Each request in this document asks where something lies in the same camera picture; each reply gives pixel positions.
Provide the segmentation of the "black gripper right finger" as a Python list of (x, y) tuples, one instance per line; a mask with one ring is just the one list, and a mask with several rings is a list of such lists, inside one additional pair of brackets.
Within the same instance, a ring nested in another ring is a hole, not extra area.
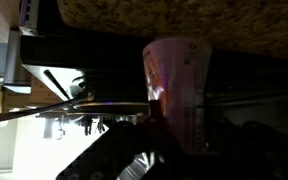
[(192, 180), (288, 180), (288, 134), (221, 117), (206, 126), (206, 137), (207, 151), (186, 163)]

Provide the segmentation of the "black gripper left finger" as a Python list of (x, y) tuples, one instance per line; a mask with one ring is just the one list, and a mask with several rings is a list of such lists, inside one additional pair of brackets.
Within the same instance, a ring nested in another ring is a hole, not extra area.
[(115, 180), (140, 153), (155, 153), (161, 159), (143, 180), (180, 180), (183, 177), (183, 150), (166, 128), (166, 118), (158, 100), (149, 102), (150, 115), (133, 125), (118, 122), (77, 156), (55, 180), (91, 180), (96, 173), (102, 180)]

